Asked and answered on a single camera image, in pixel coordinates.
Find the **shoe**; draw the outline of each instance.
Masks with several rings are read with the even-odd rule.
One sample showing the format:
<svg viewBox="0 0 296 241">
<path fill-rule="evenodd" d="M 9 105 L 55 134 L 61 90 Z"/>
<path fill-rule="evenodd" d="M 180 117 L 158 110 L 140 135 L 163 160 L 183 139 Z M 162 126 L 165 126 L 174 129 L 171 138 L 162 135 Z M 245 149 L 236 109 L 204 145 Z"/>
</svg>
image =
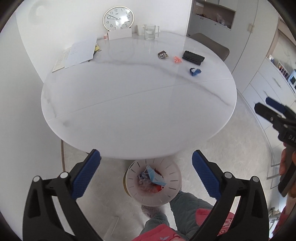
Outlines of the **shoe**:
<svg viewBox="0 0 296 241">
<path fill-rule="evenodd" d="M 142 212 L 148 217 L 148 218 L 154 218 L 156 214 L 162 213 L 161 209 L 159 207 L 148 207 L 142 205 Z"/>
</svg>

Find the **person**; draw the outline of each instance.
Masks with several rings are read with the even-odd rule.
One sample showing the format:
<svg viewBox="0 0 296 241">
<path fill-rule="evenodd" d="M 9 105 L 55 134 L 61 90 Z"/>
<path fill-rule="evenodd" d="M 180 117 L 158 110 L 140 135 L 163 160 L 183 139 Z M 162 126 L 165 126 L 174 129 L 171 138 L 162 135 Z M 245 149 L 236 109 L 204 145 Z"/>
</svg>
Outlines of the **person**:
<svg viewBox="0 0 296 241">
<path fill-rule="evenodd" d="M 286 172 L 285 158 L 286 149 L 283 150 L 281 155 L 280 175 Z M 296 165 L 296 152 L 293 153 L 292 160 Z M 288 218 L 295 203 L 296 183 L 288 193 L 286 207 L 282 211 L 274 233 L 279 230 Z M 140 235 L 132 241 L 187 241 L 196 233 L 213 208 L 208 202 L 195 197 L 191 193 L 182 192 L 182 190 L 170 201 L 170 207 L 174 214 L 177 230 L 170 228 L 168 218 L 161 207 L 142 206 L 142 211 L 149 220 Z M 233 217 L 234 214 L 229 213 L 219 235 L 227 232 Z"/>
</svg>

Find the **blue textured pad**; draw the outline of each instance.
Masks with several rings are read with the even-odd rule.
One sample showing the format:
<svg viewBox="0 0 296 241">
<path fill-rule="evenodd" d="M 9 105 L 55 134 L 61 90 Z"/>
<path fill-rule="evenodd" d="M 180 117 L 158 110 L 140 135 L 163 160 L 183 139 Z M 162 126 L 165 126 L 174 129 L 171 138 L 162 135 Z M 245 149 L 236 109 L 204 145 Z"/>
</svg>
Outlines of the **blue textured pad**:
<svg viewBox="0 0 296 241">
<path fill-rule="evenodd" d="M 82 197 L 89 182 L 91 181 L 95 171 L 101 162 L 101 155 L 99 151 L 95 151 L 91 157 L 84 164 L 80 172 L 77 174 L 75 180 L 72 183 L 72 198 L 77 199 Z"/>
<path fill-rule="evenodd" d="M 211 171 L 207 164 L 207 160 L 195 151 L 192 155 L 192 165 L 200 177 L 205 189 L 210 197 L 215 198 L 217 201 L 221 198 L 220 182 Z"/>
<path fill-rule="evenodd" d="M 268 104 L 269 106 L 275 108 L 277 111 L 279 111 L 280 113 L 285 113 L 286 112 L 286 108 L 284 105 L 282 105 L 281 103 L 278 103 L 277 101 L 275 101 L 274 99 L 267 97 L 265 99 L 266 104 Z"/>
</svg>

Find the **round table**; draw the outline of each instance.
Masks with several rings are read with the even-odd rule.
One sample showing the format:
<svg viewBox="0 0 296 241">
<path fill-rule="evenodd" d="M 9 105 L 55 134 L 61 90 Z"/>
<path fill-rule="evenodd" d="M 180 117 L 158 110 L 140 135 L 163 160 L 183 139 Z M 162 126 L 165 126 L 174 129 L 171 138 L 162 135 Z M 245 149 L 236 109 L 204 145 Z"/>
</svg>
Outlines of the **round table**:
<svg viewBox="0 0 296 241">
<path fill-rule="evenodd" d="M 162 32 L 152 41 L 133 35 L 98 44 L 93 60 L 50 73 L 42 89 L 47 124 L 71 146 L 126 160 L 169 156 L 208 140 L 230 119 L 234 79 L 201 43 Z M 169 57 L 159 59 L 163 50 Z M 201 66 L 174 63 L 185 50 L 204 56 Z M 202 72 L 191 76 L 190 68 Z"/>
</svg>

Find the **clock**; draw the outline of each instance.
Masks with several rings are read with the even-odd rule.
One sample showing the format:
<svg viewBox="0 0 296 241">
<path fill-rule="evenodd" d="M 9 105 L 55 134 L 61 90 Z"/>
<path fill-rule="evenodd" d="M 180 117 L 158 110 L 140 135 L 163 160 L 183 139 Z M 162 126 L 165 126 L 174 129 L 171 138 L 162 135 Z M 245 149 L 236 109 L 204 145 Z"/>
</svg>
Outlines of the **clock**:
<svg viewBox="0 0 296 241">
<path fill-rule="evenodd" d="M 104 17 L 103 24 L 109 31 L 115 29 L 129 28 L 133 24 L 133 12 L 123 6 L 117 6 L 109 9 Z"/>
</svg>

